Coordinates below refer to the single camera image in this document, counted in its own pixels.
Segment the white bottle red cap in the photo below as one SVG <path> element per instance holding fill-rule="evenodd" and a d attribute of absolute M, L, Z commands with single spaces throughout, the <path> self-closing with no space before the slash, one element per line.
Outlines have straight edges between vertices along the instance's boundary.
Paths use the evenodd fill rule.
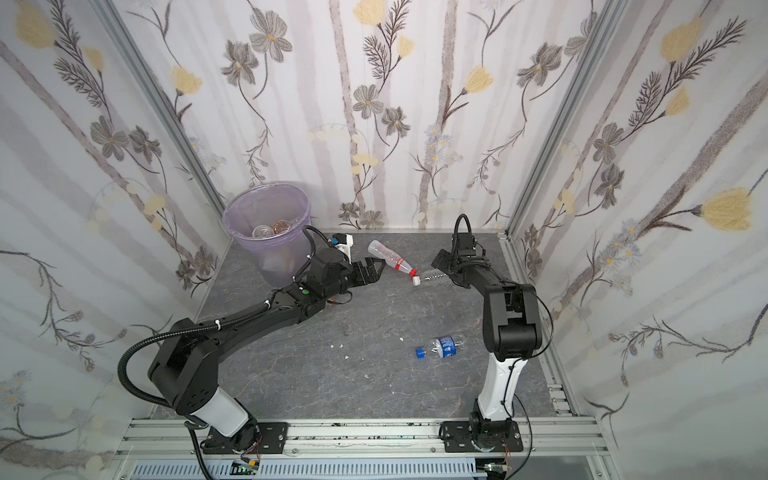
<path fill-rule="evenodd" d="M 418 270 L 413 268 L 400 254 L 385 246 L 380 241 L 371 241 L 368 245 L 368 252 L 376 258 L 384 260 L 385 263 L 394 270 L 408 275 L 414 286 L 419 286 L 421 284 Z"/>

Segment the clear bottle white cap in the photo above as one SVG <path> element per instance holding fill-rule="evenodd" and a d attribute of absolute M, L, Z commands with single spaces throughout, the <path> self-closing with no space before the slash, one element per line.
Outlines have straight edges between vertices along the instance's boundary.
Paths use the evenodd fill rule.
<path fill-rule="evenodd" d="M 450 282 L 450 276 L 439 269 L 427 270 L 419 275 L 419 283 L 423 286 L 438 285 Z"/>

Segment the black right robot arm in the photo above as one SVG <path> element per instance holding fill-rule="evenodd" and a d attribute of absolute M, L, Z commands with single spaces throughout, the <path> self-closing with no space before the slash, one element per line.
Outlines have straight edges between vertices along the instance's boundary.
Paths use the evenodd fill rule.
<path fill-rule="evenodd" d="M 544 340 L 540 298 L 532 285 L 513 281 L 492 266 L 465 214 L 454 224 L 451 248 L 441 250 L 432 266 L 454 285 L 481 295 L 481 336 L 489 354 L 469 419 L 443 422 L 438 437 L 448 453 L 521 452 L 524 445 L 513 419 L 515 390 L 528 361 L 550 345 Z"/>

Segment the blue cap water bottle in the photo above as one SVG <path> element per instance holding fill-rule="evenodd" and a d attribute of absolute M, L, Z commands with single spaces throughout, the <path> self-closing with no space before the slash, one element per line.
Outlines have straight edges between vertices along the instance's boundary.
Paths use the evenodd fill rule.
<path fill-rule="evenodd" d="M 463 335 L 445 335 L 432 339 L 424 346 L 415 348 L 417 359 L 447 358 L 456 356 L 466 343 Z"/>

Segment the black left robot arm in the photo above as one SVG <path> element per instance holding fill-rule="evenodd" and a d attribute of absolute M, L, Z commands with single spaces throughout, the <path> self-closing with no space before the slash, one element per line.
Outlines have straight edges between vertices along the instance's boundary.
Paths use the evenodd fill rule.
<path fill-rule="evenodd" d="M 232 453 L 255 451 L 263 437 L 258 421 L 220 386 L 220 364 L 252 342 L 310 319 L 335 297 L 376 283 L 386 266 L 376 257 L 351 261 L 313 226 L 303 227 L 302 233 L 310 252 L 289 284 L 234 314 L 202 323 L 182 319 L 169 331 L 132 345 L 117 364 L 123 388 L 145 402 L 172 409 L 196 427 L 207 428 Z M 128 374 L 132 357 L 153 344 L 159 350 L 147 376 L 156 394 L 139 388 Z"/>

